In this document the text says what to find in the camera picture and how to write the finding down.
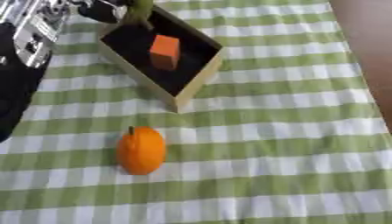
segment green checkered tablecloth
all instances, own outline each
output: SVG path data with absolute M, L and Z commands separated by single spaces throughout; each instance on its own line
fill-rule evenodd
M 0 144 L 0 223 L 392 222 L 392 141 L 326 0 L 161 0 L 226 47 L 181 115 L 102 59 L 72 15 L 13 137 Z M 129 125 L 168 145 L 126 175 Z

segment tablecloth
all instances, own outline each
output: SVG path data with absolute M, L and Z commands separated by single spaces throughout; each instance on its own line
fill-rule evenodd
M 72 15 L 0 144 L 0 223 L 392 221 L 391 138 L 326 0 L 157 4 L 225 46 L 220 71 L 171 113 Z M 116 164 L 130 125 L 167 142 L 150 175 Z

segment cardboard box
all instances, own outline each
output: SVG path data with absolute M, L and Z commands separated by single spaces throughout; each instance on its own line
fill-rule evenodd
M 142 26 L 110 24 L 99 35 L 99 47 L 107 59 L 179 112 L 218 71 L 222 45 L 157 6 L 150 22 L 155 26 L 153 32 Z M 157 34 L 180 41 L 175 71 L 159 70 L 151 64 L 149 50 Z

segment orange fruit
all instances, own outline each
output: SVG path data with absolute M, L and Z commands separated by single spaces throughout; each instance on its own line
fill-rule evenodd
M 145 175 L 165 161 L 165 140 L 150 127 L 129 127 L 117 144 L 116 159 L 130 174 Z

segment orange block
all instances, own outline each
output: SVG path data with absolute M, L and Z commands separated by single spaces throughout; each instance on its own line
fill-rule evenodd
M 157 35 L 150 49 L 152 65 L 158 69 L 173 71 L 179 62 L 179 40 Z

